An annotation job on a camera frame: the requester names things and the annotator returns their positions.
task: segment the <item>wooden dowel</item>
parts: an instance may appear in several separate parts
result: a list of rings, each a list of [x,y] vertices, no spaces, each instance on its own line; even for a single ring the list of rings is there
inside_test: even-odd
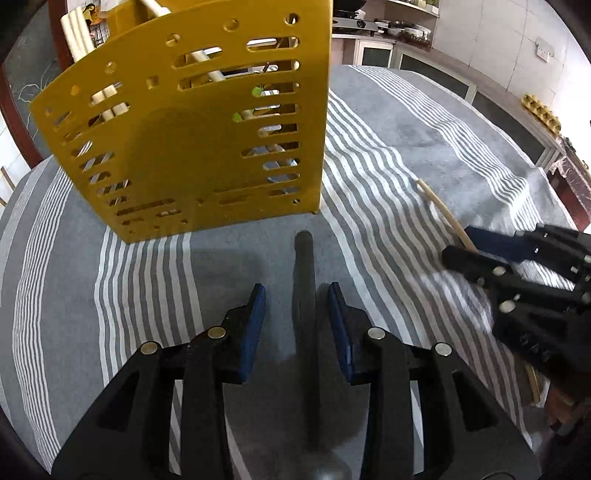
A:
[[[4,176],[4,179],[6,180],[6,183],[8,183],[8,186],[10,187],[10,189],[14,190],[14,182],[12,181],[10,176],[8,175],[6,168],[2,167],[2,168],[0,168],[0,171],[2,172],[2,175]]]

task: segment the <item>round hole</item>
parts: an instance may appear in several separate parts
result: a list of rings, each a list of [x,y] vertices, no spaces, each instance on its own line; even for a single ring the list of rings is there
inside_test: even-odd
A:
[[[108,75],[115,73],[115,70],[117,70],[117,65],[114,61],[110,61],[105,67],[105,73]]]
[[[178,33],[173,33],[166,39],[166,45],[169,47],[174,47],[178,41],[181,39],[181,36]]]
[[[300,17],[298,17],[296,14],[290,14],[289,17],[285,18],[285,23],[288,25],[295,25],[299,21],[300,21]]]
[[[239,26],[240,26],[240,22],[238,20],[236,20],[235,18],[232,18],[231,20],[224,23],[223,29],[227,32],[233,32]]]

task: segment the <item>wall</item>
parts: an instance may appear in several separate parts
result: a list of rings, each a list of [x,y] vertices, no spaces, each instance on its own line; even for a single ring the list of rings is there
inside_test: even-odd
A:
[[[6,122],[4,121],[4,117],[0,113],[0,167],[5,167],[8,176],[14,182],[14,184],[18,184],[18,182],[23,178],[26,173],[30,170],[29,165],[25,162],[24,158],[22,157],[21,153],[18,150],[18,147],[14,143],[12,139],[12,135],[6,126]],[[8,200],[12,190],[8,186],[8,183],[3,179],[0,178],[0,197],[4,200]],[[2,206],[0,206],[0,213],[4,210]]]
[[[535,56],[535,40],[555,58]],[[582,159],[591,162],[591,64],[545,0],[440,0],[433,46],[484,73],[517,97],[536,95],[560,118]]]

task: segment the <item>wooden stick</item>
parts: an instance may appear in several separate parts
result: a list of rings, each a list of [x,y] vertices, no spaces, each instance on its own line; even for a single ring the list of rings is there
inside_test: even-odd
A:
[[[474,245],[474,242],[472,242],[468,234],[464,231],[464,229],[460,225],[460,222],[456,220],[452,212],[448,210],[448,208],[441,201],[441,199],[437,195],[435,195],[435,192],[433,192],[432,189],[430,189],[429,186],[421,179],[417,180],[417,185],[419,185],[423,189],[427,198],[435,204],[437,210],[439,210],[441,214],[445,217],[445,220],[449,222],[449,224],[453,228],[453,231],[456,233],[458,237],[460,237],[460,240],[464,244],[464,247],[466,247],[466,250],[478,253],[476,245]]]
[[[468,250],[470,252],[478,253],[478,249],[476,248],[476,245],[474,245],[474,242],[470,239],[470,237],[464,231],[464,229],[460,225],[460,222],[458,222],[456,220],[456,218],[453,216],[452,212],[449,211],[449,209],[441,201],[441,199],[435,194],[435,192],[433,192],[432,189],[430,189],[429,186],[421,179],[417,180],[417,185],[419,185],[422,188],[422,190],[423,190],[423,192],[425,192],[425,195],[427,196],[427,198],[429,198],[429,200],[431,200],[435,204],[435,206],[437,207],[437,210],[439,210],[441,212],[441,214],[445,217],[445,219],[449,222],[449,224],[453,228],[453,231],[456,233],[456,235],[458,235],[460,237],[460,240],[462,240],[462,243],[464,244],[464,247],[466,247],[466,250]],[[535,370],[530,364],[524,363],[524,367],[525,367],[525,373],[527,374],[527,378],[530,381],[531,394],[534,397],[534,403],[537,405],[541,401],[541,394],[540,394],[540,386],[538,385],[538,379],[535,374]]]
[[[534,397],[534,404],[537,405],[542,401],[542,395],[540,394],[540,386],[538,384],[538,376],[535,373],[534,367],[524,362],[525,373],[530,381],[531,394]]]
[[[6,169],[4,167],[2,167],[2,168],[0,168],[0,171],[2,172],[2,175],[4,176],[4,179],[6,180],[6,183],[8,183],[8,186],[10,187],[10,189],[14,190],[14,182],[12,181],[10,176],[8,175],[8,172],[6,171]]]

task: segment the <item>gray and white striped cloth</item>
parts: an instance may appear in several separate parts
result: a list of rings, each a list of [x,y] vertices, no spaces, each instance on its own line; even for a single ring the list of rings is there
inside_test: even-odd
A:
[[[463,100],[411,72],[335,67],[320,215],[297,215],[127,245],[52,159],[17,187],[0,218],[0,405],[49,470],[60,446],[136,348],[189,341],[267,286],[267,316],[249,381],[225,388],[237,478],[297,477],[305,428],[291,319],[293,239],[314,236],[320,290],[339,281],[348,303],[404,342],[446,341],[476,372],[526,440],[546,429],[527,407],[522,365],[491,334],[484,291],[446,271],[456,240],[415,187],[424,179],[462,225],[513,233],[537,222],[574,227],[542,171]],[[527,275],[569,288],[531,264]],[[359,475],[368,390],[341,377],[327,322],[322,445]],[[171,416],[179,471],[182,384]],[[422,463],[413,390],[415,467]]]

